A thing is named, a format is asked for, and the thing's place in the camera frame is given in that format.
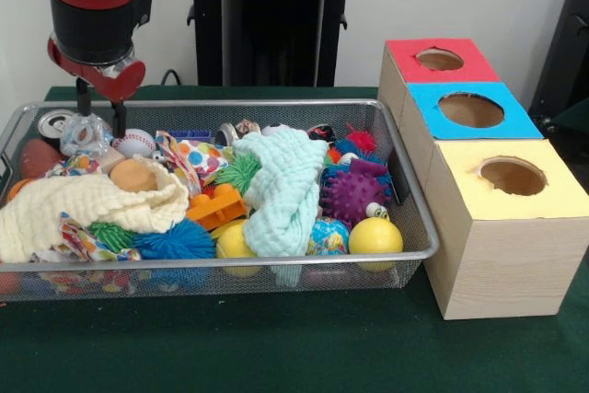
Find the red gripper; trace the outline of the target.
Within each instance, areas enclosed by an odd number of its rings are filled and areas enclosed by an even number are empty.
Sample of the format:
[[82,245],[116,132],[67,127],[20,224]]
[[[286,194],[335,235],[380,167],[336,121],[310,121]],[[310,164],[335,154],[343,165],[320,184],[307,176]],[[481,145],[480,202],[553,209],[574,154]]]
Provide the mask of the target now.
[[112,134],[124,137],[126,134],[127,109],[123,101],[131,98],[144,81],[145,65],[134,54],[132,47],[128,54],[115,62],[105,64],[82,63],[71,59],[59,48],[58,40],[52,33],[47,43],[50,59],[66,73],[77,77],[75,82],[77,112],[81,116],[91,114],[91,85],[101,96],[111,101],[113,110]]

